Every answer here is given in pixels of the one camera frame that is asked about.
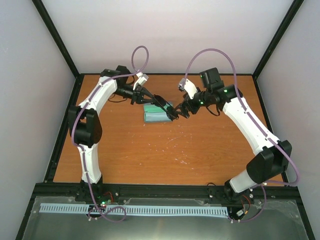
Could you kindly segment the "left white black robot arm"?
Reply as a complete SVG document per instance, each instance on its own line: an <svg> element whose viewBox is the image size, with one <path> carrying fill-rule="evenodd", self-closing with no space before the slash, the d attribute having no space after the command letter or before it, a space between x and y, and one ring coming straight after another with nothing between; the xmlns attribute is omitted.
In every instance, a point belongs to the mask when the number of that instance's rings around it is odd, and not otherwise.
<svg viewBox="0 0 320 240"><path fill-rule="evenodd" d="M125 66L105 69L90 94L79 104L68 109L68 126L71 142L79 151L82 176L81 187L92 201L103 198L102 173L98 160L98 144L103 135L99 115L112 94L131 99L137 104L148 103L144 96L152 98L143 85L148 76L142 72L131 73Z"/></svg>

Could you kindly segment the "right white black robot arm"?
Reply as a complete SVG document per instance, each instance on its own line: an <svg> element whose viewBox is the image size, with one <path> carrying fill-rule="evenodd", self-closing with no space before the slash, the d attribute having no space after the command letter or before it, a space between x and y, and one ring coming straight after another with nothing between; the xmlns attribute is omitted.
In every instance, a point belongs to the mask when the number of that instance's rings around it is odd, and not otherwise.
<svg viewBox="0 0 320 240"><path fill-rule="evenodd" d="M292 145L281 141L260 121L249 107L246 99L235 84L225 85L217 68L200 72L204 90L200 90L184 77L178 89L185 92L183 101L170 109L171 119L179 116L189 118L201 107L216 107L215 116L224 113L238 127L249 143L254 158L245 170L227 180L223 192L229 202L235 202L248 189L264 184L273 177L284 173L289 165Z"/></svg>

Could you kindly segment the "grey-green glasses case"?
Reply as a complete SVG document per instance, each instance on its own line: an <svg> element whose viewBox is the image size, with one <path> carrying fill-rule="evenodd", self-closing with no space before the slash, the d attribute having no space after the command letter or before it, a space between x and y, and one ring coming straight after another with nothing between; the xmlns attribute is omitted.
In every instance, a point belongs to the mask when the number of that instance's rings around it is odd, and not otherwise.
<svg viewBox="0 0 320 240"><path fill-rule="evenodd" d="M143 105L144 110L144 122L145 123L161 123L170 122L170 118L167 113L159 106L151 103L145 103Z"/></svg>

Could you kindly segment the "black aviator sunglasses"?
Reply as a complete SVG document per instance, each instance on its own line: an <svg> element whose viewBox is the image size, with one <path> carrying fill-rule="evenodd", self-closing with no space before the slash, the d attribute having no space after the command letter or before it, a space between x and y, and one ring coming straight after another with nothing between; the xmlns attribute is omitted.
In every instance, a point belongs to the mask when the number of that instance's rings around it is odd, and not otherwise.
<svg viewBox="0 0 320 240"><path fill-rule="evenodd" d="M171 121L179 118L178 115L174 113L173 107L163 97L156 94L154 94L152 97L153 104L157 107L160 107Z"/></svg>

